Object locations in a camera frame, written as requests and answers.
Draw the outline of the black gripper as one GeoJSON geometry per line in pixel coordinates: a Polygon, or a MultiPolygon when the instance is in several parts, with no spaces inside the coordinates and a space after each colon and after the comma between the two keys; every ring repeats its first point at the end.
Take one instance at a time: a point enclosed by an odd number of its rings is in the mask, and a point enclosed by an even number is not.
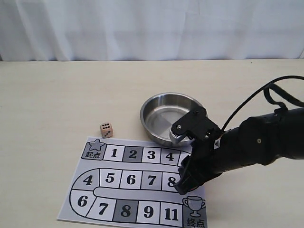
{"type": "Polygon", "coordinates": [[[175,189],[185,195],[224,172],[259,163],[263,152],[263,136],[253,131],[235,128],[216,140],[207,139],[181,161],[175,189]]]}

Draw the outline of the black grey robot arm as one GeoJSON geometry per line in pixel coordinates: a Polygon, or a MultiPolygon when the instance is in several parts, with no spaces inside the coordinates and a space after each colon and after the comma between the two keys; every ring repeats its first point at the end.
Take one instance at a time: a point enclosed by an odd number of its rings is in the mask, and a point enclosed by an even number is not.
{"type": "Polygon", "coordinates": [[[193,140],[191,154],[178,168],[180,180],[174,187],[180,195],[227,171],[266,166],[278,158],[304,158],[303,108],[249,117],[239,127],[223,131],[203,107],[197,107],[173,124],[171,134],[176,140],[193,140]]]}

